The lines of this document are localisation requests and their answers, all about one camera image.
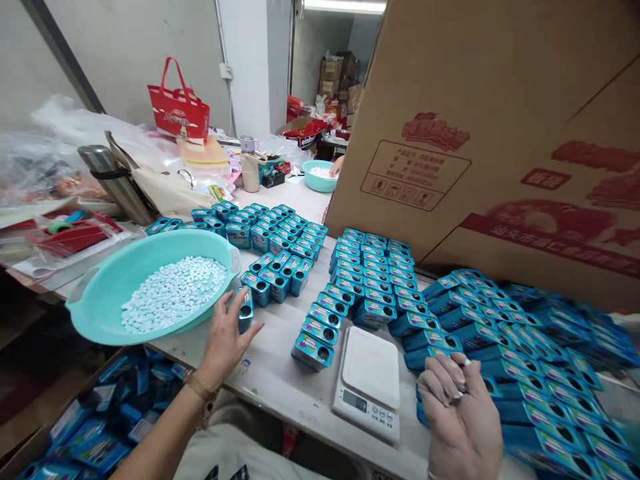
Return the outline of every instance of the white table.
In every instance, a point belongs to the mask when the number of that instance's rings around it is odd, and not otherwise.
[[[266,207],[284,203],[294,208],[300,216],[321,223],[331,197],[329,194],[309,190],[304,183],[295,185],[285,182],[270,190],[261,188],[253,194],[237,192],[236,198],[241,207],[254,202]],[[318,292],[329,281],[329,260],[334,246],[335,239],[327,237],[300,297],[290,295],[283,304],[270,303],[267,308],[256,308],[254,321],[264,322],[265,326],[245,356],[251,364],[246,369],[236,368],[225,386],[244,400],[352,457],[370,462],[382,472],[402,479],[426,478],[431,433],[416,419],[416,378],[404,366],[400,343],[386,330],[378,332],[378,335],[399,346],[399,449],[384,444],[331,411],[344,335],[341,335],[335,348],[334,364],[320,373],[310,371],[291,357],[291,348],[306,313]],[[254,250],[241,251],[241,254],[243,271],[259,257]],[[232,287],[238,286],[240,282],[236,279]],[[342,331],[350,325],[351,321],[346,320]],[[196,367],[204,352],[208,328],[209,325],[205,322],[184,334],[165,337],[151,344],[169,356]],[[508,457],[500,478],[534,479],[535,474],[531,468]]]

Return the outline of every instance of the digital kitchen scale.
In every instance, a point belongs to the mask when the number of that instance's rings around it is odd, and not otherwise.
[[[400,443],[400,378],[394,344],[349,327],[331,409],[391,445]]]

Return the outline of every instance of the red bag handle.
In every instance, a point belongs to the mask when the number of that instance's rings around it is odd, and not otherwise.
[[[178,60],[176,60],[173,57],[167,57],[167,60],[165,61],[165,70],[162,73],[162,83],[160,84],[160,88],[163,91],[168,92],[168,93],[172,94],[175,98],[177,98],[177,92],[180,89],[176,89],[174,91],[171,91],[171,90],[165,88],[165,80],[167,78],[167,72],[169,70],[169,64],[171,63],[172,60],[175,62],[175,67],[178,69],[178,76],[180,77],[180,83],[182,84],[182,90],[185,92],[185,97],[187,98],[189,103],[192,103],[193,99],[189,96],[189,94],[193,93],[193,90],[187,88],[187,84],[185,83],[185,79],[183,78],[182,72],[180,71],[180,65],[178,65]]]

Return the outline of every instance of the tape roll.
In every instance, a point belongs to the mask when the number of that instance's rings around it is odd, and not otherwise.
[[[50,235],[55,235],[56,233],[62,232],[64,230],[72,229],[73,225],[67,222],[53,222],[47,227],[47,231]]]

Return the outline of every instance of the finger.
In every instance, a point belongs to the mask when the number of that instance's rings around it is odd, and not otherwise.
[[[425,370],[433,372],[450,399],[459,399],[462,397],[462,394],[458,391],[458,387],[455,386],[453,378],[449,372],[445,370],[440,360],[435,357],[427,358],[425,360]]]
[[[438,416],[443,411],[444,407],[440,400],[438,400],[427,388],[426,385],[422,383],[418,383],[418,392],[420,392],[420,396],[422,397],[422,404],[425,407],[425,415],[429,419],[431,424],[434,424],[434,419],[438,418]]]
[[[449,398],[442,387],[442,383],[438,377],[435,376],[434,372],[431,370],[425,370],[420,374],[420,377],[418,377],[418,382],[422,383],[423,386],[426,386],[431,394],[438,399],[445,408],[449,408]]]
[[[442,364],[442,366],[445,368],[447,373],[451,376],[451,378],[453,379],[453,382],[456,384],[456,387],[459,387],[459,386],[463,387],[464,384],[467,382],[467,380],[465,378],[465,374],[462,373],[462,368],[460,368],[460,365],[458,365],[458,362],[453,360],[452,357],[448,357],[443,353],[436,354],[435,358],[438,360],[438,362],[440,362],[440,364]]]
[[[222,294],[222,297],[220,297],[220,300],[218,300],[215,303],[215,306],[213,307],[213,316],[214,317],[216,315],[226,315],[227,314],[227,302],[229,301],[229,299],[231,298],[232,295],[233,295],[232,291],[228,291],[228,292]]]
[[[249,290],[248,287],[244,287],[235,296],[228,310],[227,316],[229,318],[232,318],[233,320],[238,320],[238,316],[240,316],[240,307],[242,306],[242,302],[244,301],[245,294],[247,293],[248,290]]]
[[[480,367],[480,362],[474,360],[463,369],[465,378],[467,379],[467,390],[476,398],[482,395],[489,396],[485,381],[482,380],[482,376],[480,375]]]
[[[245,348],[249,346],[249,344],[253,341],[255,336],[258,334],[260,330],[262,330],[262,327],[264,326],[265,326],[264,323],[254,323],[248,328],[246,332],[240,335],[240,338],[242,339],[242,342]]]

